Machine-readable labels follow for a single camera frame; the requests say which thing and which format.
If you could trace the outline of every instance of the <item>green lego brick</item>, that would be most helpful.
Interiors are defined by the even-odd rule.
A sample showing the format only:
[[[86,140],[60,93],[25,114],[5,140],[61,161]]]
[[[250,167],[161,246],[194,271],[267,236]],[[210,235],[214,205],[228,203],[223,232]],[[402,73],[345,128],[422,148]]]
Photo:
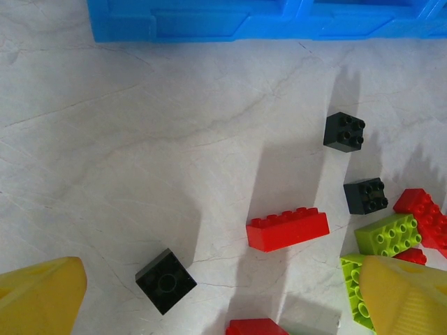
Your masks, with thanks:
[[[368,308],[366,307],[358,280],[360,278],[360,269],[362,267],[364,255],[355,253],[340,258],[346,289],[348,290],[349,303],[354,321],[362,326],[374,331],[374,326],[369,318]]]
[[[422,241],[417,227],[412,214],[383,218],[355,231],[358,249],[365,255],[392,257]]]

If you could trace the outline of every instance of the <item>white marble floor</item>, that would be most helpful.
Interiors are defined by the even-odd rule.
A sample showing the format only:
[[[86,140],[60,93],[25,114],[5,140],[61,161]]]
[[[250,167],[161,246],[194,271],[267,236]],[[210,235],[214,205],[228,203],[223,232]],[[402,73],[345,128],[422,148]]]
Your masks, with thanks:
[[[80,256],[74,334],[224,333],[270,317],[298,334],[368,334],[340,254],[345,181],[381,177],[393,204],[447,201],[447,41],[95,45],[85,0],[0,2],[0,272]],[[327,114],[366,121],[362,151],[323,147]],[[245,223],[294,207],[327,237],[263,254]],[[198,286],[161,317],[134,283],[164,248]],[[429,264],[447,269],[436,251]]]

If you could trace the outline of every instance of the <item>toy block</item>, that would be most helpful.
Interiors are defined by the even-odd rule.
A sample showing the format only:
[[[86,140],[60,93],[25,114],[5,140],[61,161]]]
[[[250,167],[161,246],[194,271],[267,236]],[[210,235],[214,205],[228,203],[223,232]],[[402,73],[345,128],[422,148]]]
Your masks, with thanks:
[[[197,286],[169,249],[141,269],[135,275],[135,281],[161,315]]]
[[[427,263],[427,258],[425,257],[422,250],[416,248],[410,248],[408,250],[405,250],[403,253],[394,256],[394,258],[420,265],[425,265]]]
[[[343,152],[362,149],[365,122],[343,112],[326,119],[323,145]]]
[[[343,188],[351,214],[365,215],[388,206],[388,199],[383,192],[385,184],[380,178],[344,184]]]
[[[225,335],[288,335],[271,319],[231,320]]]
[[[354,321],[374,331],[368,308],[366,307],[358,282],[360,280],[360,269],[362,267],[364,255],[349,254],[340,258],[342,263],[343,277],[348,290],[349,304]]]
[[[412,213],[418,221],[419,234],[425,248],[437,249],[447,258],[447,216],[421,188],[408,188],[393,209],[397,213]]]
[[[393,214],[355,231],[358,249],[363,255],[394,256],[417,246],[418,221],[412,214]]]
[[[317,208],[254,218],[247,226],[249,246],[265,253],[329,234],[328,218]]]

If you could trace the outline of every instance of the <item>red 2x4 brick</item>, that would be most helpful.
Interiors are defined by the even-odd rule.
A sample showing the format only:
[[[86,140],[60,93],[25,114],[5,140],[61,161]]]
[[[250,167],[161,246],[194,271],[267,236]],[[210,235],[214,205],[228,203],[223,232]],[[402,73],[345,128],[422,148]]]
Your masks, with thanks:
[[[329,234],[328,218],[317,208],[254,218],[247,226],[249,246],[268,253]]]
[[[225,335],[288,335],[271,319],[231,320]]]

